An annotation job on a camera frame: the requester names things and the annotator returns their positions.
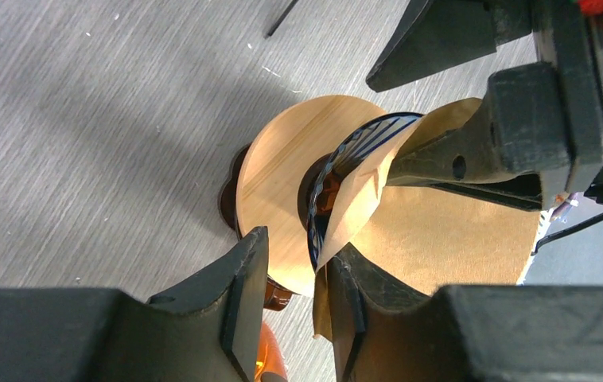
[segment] black wire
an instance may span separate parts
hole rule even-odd
[[[595,217],[583,221],[582,223],[576,224],[573,227],[563,229],[559,232],[553,233],[552,235],[545,236],[541,240],[538,240],[538,243],[535,244],[535,250],[533,251],[532,255],[538,253],[538,250],[545,244],[552,243],[553,241],[567,237],[568,235],[573,235],[576,232],[580,232],[585,228],[592,227],[593,225],[601,223],[602,221],[603,212],[599,215],[596,215]]]
[[[266,32],[267,37],[271,37],[274,35],[274,33],[276,32],[276,29],[278,29],[278,27],[282,24],[282,21],[285,20],[285,18],[290,13],[290,11],[294,8],[294,6],[297,5],[298,1],[299,0],[292,0],[290,2],[290,4],[287,6],[287,8],[285,8],[285,10],[282,11],[282,14],[278,18],[278,20],[276,20],[276,22],[269,28],[269,31]]]

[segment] gray wood grain surface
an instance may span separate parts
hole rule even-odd
[[[426,112],[533,60],[529,39],[383,94],[364,84],[407,0],[0,0],[0,287],[146,298],[235,242],[231,157],[288,106],[340,93]],[[266,313],[290,380],[334,380],[310,300]]]

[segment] round wooden board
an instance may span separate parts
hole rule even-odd
[[[269,276],[281,286],[313,297],[315,276],[297,211],[306,171],[355,129],[384,114],[364,99],[327,95],[285,110],[252,143],[236,188],[236,215],[243,233],[269,228]]]

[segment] gray table surface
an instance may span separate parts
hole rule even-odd
[[[0,287],[144,299],[234,244],[217,193],[286,107],[339,93],[427,112],[534,60],[525,38],[377,95],[364,77],[406,4],[305,0],[265,40],[282,0],[0,0]],[[334,380],[309,299],[265,318],[290,380]]]

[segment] orange plastic object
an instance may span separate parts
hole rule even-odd
[[[259,332],[257,363],[255,364],[255,381],[262,382],[262,375],[269,372],[287,380],[285,363],[282,360],[274,332],[265,322],[262,322],[262,331]]]
[[[588,16],[603,14],[603,0],[580,0],[578,5],[582,13]]]

